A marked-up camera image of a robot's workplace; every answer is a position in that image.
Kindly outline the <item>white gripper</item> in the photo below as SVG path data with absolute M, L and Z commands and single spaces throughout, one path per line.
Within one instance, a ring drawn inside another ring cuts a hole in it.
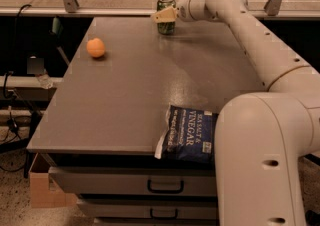
M 177 10 L 173 6 L 166 7 L 151 15 L 155 23 L 174 22 L 178 18 L 185 22 L 208 20 L 209 12 L 205 0 L 179 0 Z

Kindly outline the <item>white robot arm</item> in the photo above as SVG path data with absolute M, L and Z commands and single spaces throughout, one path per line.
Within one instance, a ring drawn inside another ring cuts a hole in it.
M 260 23 L 247 0 L 179 0 L 157 23 L 225 23 L 264 87 L 221 110 L 215 130 L 220 226 L 319 226 L 306 211 L 298 160 L 320 151 L 320 74 Z

